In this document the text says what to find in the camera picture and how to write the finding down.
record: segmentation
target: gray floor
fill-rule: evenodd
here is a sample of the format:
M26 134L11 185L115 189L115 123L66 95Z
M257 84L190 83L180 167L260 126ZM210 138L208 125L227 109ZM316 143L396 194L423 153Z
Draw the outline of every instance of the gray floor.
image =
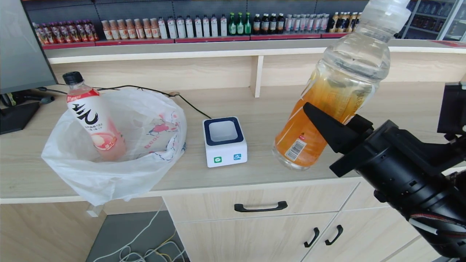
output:
M149 221L155 215L155 212L148 213L133 213L133 214L120 214L109 215L102 224L102 228L96 237L94 245L86 262L93 262L96 258L110 254L123 245L127 244L141 232L141 230L149 224ZM131 244L131 251L138 252L144 255L146 250L155 248L168 239L175 227L171 220L168 211L160 211L157 217L152 222L151 226L147 228L134 242ZM178 244L179 248L183 250L181 240L176 234L172 240ZM168 254L172 259L178 255L178 251L173 245L167 245L159 249L160 253ZM127 255L128 251L124 251L123 256ZM138 257L131 256L128 261L134 261ZM119 252L98 260L97 262L117 262L119 261ZM152 254L146 258L147 262L165 262L159 255Z

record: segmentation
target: bottle neck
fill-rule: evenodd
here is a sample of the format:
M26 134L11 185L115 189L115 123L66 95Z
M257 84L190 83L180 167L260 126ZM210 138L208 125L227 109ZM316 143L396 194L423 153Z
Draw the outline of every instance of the bottle neck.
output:
M355 32L372 37L385 43L388 43L388 41L390 41L390 39L396 33L393 30L375 25L370 22L361 22L356 27Z

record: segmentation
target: drawer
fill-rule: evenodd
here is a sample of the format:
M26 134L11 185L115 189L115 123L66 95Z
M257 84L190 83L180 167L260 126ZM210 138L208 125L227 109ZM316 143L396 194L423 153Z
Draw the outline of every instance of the drawer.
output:
M339 210L357 184L358 182L336 182L313 186L164 196L164 202L174 222L327 212ZM283 201L286 201L287 207L276 210L278 202ZM235 204L242 204L244 209L248 210L271 210L238 212L234 209Z
M387 203L380 203L374 197L374 188L368 182L363 181L350 196L343 210L388 206Z

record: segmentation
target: cabinet door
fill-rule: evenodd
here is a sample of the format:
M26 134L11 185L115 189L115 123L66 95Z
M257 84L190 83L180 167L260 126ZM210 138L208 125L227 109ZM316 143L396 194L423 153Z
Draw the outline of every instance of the cabinet door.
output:
M392 254L385 262L426 262L434 261L440 255L422 237Z
M343 227L337 240L337 226ZM341 211L303 261L377 262L419 234L391 207Z
M192 262L297 262L336 213L175 223Z

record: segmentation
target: orange juice bottle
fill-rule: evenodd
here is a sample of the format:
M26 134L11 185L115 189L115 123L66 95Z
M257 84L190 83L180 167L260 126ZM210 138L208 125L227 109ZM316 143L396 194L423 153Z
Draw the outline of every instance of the orange juice bottle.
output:
M306 170L327 145L302 109L306 102L345 124L375 93L390 68L387 43L411 14L408 3L370 0L354 32L324 51L285 127L275 137L272 152L283 165Z

